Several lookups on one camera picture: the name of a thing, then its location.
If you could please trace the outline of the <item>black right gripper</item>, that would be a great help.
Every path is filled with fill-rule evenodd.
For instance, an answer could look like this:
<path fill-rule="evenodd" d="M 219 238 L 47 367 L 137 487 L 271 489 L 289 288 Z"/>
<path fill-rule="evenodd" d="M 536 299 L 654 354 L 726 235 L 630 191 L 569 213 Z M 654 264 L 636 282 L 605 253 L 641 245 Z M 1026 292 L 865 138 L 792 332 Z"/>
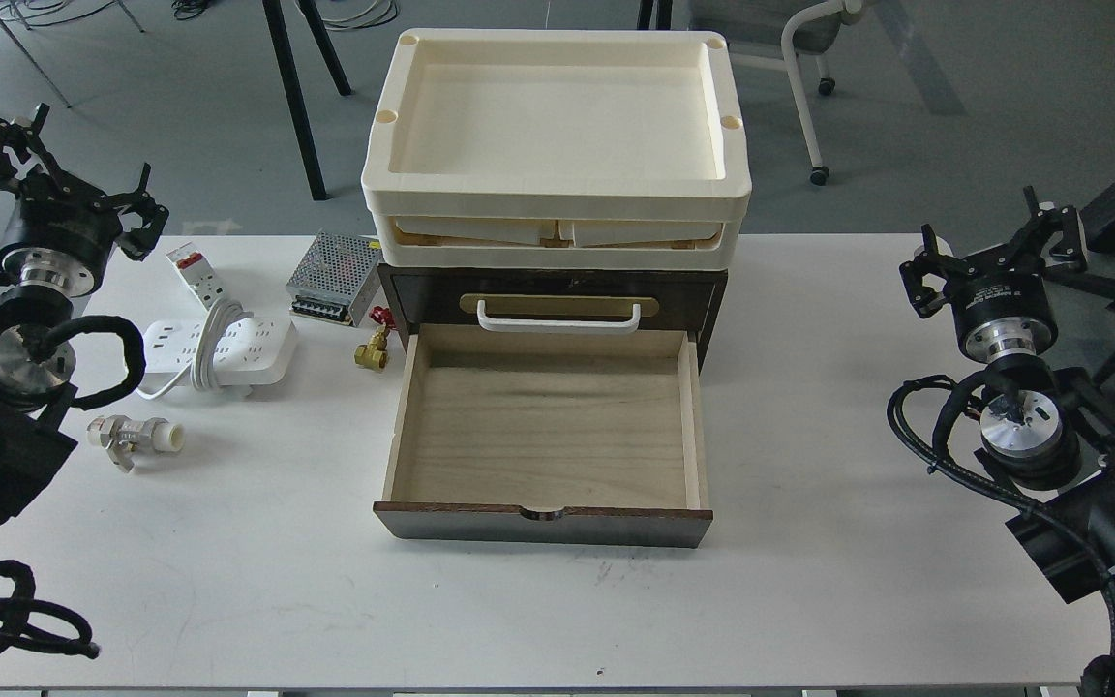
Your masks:
<path fill-rule="evenodd" d="M 1087 269 L 1079 212 L 1070 204 L 1041 203 L 1034 186 L 1022 186 L 1027 222 L 1004 252 L 957 258 L 941 251 L 931 225 L 920 226 L 915 255 L 899 265 L 908 301 L 918 318 L 932 318 L 949 304 L 957 345 L 978 364 L 1008 354 L 1044 354 L 1059 336 L 1041 273 L 1083 273 Z M 933 275 L 946 285 L 925 282 Z"/>

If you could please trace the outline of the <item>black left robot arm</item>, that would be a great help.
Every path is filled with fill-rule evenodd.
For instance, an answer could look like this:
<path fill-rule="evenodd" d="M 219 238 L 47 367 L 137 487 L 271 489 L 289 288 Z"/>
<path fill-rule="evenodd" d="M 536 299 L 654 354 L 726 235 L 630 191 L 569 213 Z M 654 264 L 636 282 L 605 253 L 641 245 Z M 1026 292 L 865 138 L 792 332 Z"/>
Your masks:
<path fill-rule="evenodd" d="M 108 194 L 61 168 L 43 145 L 49 112 L 0 118 L 0 191 L 14 210 L 0 248 L 0 525 L 49 485 L 75 449 L 61 430 L 71 408 L 123 400 L 146 369 L 140 331 L 115 314 L 74 314 L 105 282 L 112 253 L 151 255 L 168 212 L 147 191 Z M 30 567 L 0 561 L 0 654 L 94 658 L 90 625 L 36 596 Z"/>

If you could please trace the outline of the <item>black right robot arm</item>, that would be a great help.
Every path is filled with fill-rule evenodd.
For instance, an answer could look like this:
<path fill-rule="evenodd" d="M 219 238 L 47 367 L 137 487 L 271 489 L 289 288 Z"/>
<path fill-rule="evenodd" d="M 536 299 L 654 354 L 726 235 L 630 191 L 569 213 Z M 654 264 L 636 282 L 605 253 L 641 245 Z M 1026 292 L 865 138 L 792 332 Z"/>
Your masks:
<path fill-rule="evenodd" d="M 1082 222 L 1032 187 L 1022 195 L 1028 220 L 1009 242 L 952 256 L 924 226 L 899 267 L 918 317 L 950 309 L 957 348 L 979 369 L 902 383 L 888 424 L 925 469 L 1014 509 L 1010 534 L 1063 600 L 1101 596 L 1111 648 L 1080 691 L 1115 696 L 1115 407 L 1101 375 L 1043 360 L 1058 336 L 1045 282 L 1087 267 Z"/>

